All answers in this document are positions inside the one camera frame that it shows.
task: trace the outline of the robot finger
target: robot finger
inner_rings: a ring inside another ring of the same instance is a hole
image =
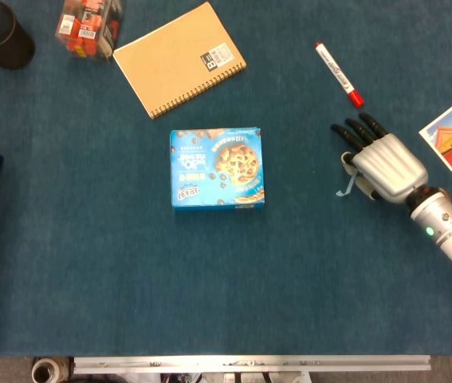
[[[365,144],[356,136],[352,135],[345,127],[333,124],[330,129],[343,137],[343,140],[348,142],[357,152],[362,152],[364,149]]]
[[[355,130],[356,134],[368,145],[372,144],[377,137],[373,136],[369,130],[367,130],[360,122],[353,120],[352,118],[347,118],[345,123]]]
[[[382,138],[388,134],[385,128],[367,113],[361,113],[359,114],[359,117],[376,134],[378,138]]]

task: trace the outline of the white marker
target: white marker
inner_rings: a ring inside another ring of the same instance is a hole
[[[343,87],[344,91],[348,95],[350,101],[355,105],[356,108],[360,108],[364,105],[364,99],[360,96],[360,94],[353,88],[352,83],[348,80],[348,78],[344,75],[343,71],[337,65],[336,61],[330,54],[330,52],[325,48],[321,41],[317,42],[315,45],[317,53],[323,59],[324,63],[330,69],[330,72],[336,77],[338,82]]]

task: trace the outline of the black cup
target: black cup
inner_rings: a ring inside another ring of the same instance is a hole
[[[34,51],[31,36],[18,24],[11,8],[0,2],[0,66],[7,69],[26,66]]]

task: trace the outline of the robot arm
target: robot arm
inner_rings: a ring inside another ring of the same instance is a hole
[[[411,218],[452,260],[452,203],[448,193],[426,185],[424,165],[396,136],[368,114],[359,117],[368,128],[353,119],[345,121],[358,136],[343,126],[331,127],[356,150],[356,154],[343,155],[342,161],[356,168],[381,198],[406,203]]]

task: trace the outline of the blue carpet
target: blue carpet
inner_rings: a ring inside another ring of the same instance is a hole
[[[452,105],[451,0],[214,0],[249,68],[157,120],[58,43],[61,1],[8,3],[37,51],[0,69],[0,354],[452,353],[452,262],[405,207],[335,196],[356,110],[314,52],[452,194],[418,135]],[[128,1],[120,45],[199,3]],[[245,126],[264,210],[176,215],[169,132]]]

